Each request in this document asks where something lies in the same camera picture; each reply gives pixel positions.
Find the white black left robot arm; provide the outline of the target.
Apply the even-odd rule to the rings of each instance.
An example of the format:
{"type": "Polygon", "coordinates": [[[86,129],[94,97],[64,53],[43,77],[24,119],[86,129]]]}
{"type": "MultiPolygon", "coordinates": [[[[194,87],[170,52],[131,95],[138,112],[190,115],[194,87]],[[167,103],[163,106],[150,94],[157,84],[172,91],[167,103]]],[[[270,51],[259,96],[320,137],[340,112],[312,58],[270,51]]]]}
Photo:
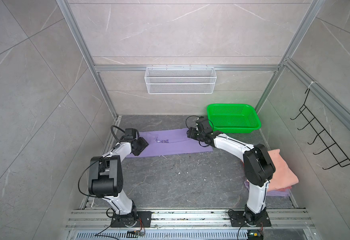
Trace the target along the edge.
{"type": "Polygon", "coordinates": [[[142,137],[120,142],[108,153],[90,161],[89,195],[105,200],[114,212],[113,219],[126,227],[137,224],[138,213],[135,203],[123,191],[122,161],[130,154],[139,156],[148,145],[142,137]]]}

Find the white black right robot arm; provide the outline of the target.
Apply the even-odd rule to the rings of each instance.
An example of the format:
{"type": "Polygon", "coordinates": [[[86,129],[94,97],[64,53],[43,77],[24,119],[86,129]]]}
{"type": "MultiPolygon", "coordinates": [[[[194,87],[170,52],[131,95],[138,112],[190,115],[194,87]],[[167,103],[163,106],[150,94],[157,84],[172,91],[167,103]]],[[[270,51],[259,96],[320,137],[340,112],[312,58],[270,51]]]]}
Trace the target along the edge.
{"type": "Polygon", "coordinates": [[[220,131],[202,133],[196,128],[189,128],[187,137],[224,150],[243,162],[245,176],[249,181],[249,198],[243,216],[249,226],[260,224],[266,216],[265,199],[270,180],[276,171],[266,147],[262,144],[243,143],[220,131]]]}

